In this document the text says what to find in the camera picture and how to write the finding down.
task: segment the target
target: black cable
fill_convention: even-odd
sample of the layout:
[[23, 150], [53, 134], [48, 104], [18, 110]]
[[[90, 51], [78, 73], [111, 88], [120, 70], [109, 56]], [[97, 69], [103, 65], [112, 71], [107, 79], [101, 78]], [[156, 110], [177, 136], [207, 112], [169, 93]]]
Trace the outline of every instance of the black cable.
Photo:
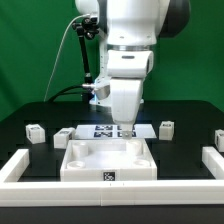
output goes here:
[[65, 92], [72, 90], [72, 89], [77, 89], [77, 88], [82, 88], [82, 85], [74, 85], [74, 86], [69, 86], [61, 91], [59, 91], [57, 94], [52, 96], [48, 102], [53, 102], [58, 96], [63, 95]]

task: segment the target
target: white block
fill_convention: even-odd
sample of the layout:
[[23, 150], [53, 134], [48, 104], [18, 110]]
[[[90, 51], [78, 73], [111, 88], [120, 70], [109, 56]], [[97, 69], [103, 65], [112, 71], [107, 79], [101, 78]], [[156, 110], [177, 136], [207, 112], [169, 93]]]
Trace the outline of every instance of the white block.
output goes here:
[[32, 144], [45, 142], [45, 130], [39, 124], [29, 124], [26, 126], [26, 137]]
[[202, 161], [216, 179], [224, 179], [224, 158], [213, 147], [203, 147]]
[[223, 130], [215, 131], [215, 144], [219, 152], [224, 152], [224, 131]]
[[61, 181], [157, 179], [157, 167], [144, 139], [71, 140]]
[[173, 139], [174, 134], [174, 122], [163, 121], [159, 127], [159, 140], [168, 140]]
[[16, 182], [29, 165], [28, 149], [19, 149], [0, 171], [0, 183]]
[[75, 139], [75, 128], [62, 128], [54, 135], [54, 148], [66, 149], [69, 140]]

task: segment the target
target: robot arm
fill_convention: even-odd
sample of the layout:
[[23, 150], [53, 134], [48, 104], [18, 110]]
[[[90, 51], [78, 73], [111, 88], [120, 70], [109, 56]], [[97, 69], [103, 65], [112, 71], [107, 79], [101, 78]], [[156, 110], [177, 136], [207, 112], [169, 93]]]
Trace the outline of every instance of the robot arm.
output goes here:
[[183, 29], [189, 19], [189, 1], [76, 0], [76, 6], [80, 13], [98, 15], [101, 70], [95, 90], [104, 93], [101, 90], [106, 89], [107, 94], [98, 94], [97, 104], [111, 107], [123, 137], [130, 138], [143, 82], [153, 68], [150, 46], [156, 44], [157, 36], [175, 36]]

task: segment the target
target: white plastic part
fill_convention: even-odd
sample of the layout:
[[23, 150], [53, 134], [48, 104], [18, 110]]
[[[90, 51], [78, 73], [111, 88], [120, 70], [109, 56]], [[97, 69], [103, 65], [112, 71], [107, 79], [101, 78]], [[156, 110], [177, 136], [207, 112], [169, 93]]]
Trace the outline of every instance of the white plastic part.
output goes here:
[[216, 179], [224, 179], [224, 158], [213, 147], [203, 147], [202, 161]]
[[29, 165], [29, 150], [19, 149], [0, 170], [0, 183], [16, 182]]
[[85, 168], [85, 163], [82, 161], [72, 161], [67, 164], [67, 169], [82, 169]]
[[174, 134], [174, 122], [163, 121], [159, 127], [159, 140], [168, 140], [173, 139]]
[[97, 0], [75, 0], [75, 4], [81, 14], [99, 12], [99, 4]]
[[159, 1], [108, 0], [108, 44], [123, 46], [156, 44], [156, 26], [160, 25], [159, 13]]
[[32, 144], [45, 142], [45, 130], [39, 124], [26, 126], [26, 137]]
[[114, 79], [110, 81], [111, 112], [115, 124], [122, 131], [132, 131], [143, 91], [142, 79]]
[[107, 71], [111, 77], [145, 78], [153, 68], [152, 51], [109, 50], [108, 54]]
[[54, 135], [54, 148], [66, 149], [68, 141], [75, 139], [75, 128], [62, 128]]
[[74, 142], [74, 144], [72, 144], [72, 152], [75, 158], [82, 158], [88, 156], [88, 144], [84, 141]]
[[89, 153], [77, 158], [74, 145], [83, 142], [69, 141], [61, 166], [61, 181], [156, 180], [157, 167], [144, 139], [128, 143], [122, 139], [86, 140]]
[[140, 156], [143, 153], [142, 142], [139, 140], [128, 140], [126, 142], [126, 151], [130, 156]]
[[224, 131], [216, 130], [215, 131], [215, 145], [219, 152], [224, 152]]

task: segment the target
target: white box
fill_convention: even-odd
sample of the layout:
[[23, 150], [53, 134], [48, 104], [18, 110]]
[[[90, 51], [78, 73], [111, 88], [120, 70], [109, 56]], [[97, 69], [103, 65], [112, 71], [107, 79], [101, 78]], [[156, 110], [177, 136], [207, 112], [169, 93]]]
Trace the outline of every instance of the white box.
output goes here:
[[174, 122], [172, 121], [163, 121], [159, 127], [159, 140], [168, 140], [173, 139], [174, 134]]
[[224, 131], [223, 130], [215, 131], [215, 145], [218, 148], [219, 152], [224, 152]]
[[32, 144], [45, 142], [45, 130], [39, 124], [29, 124], [26, 126], [26, 137]]
[[75, 128], [62, 128], [54, 135], [54, 148], [66, 149], [69, 140], [75, 139]]
[[61, 181], [156, 180], [157, 167], [144, 139], [70, 140], [60, 176]]

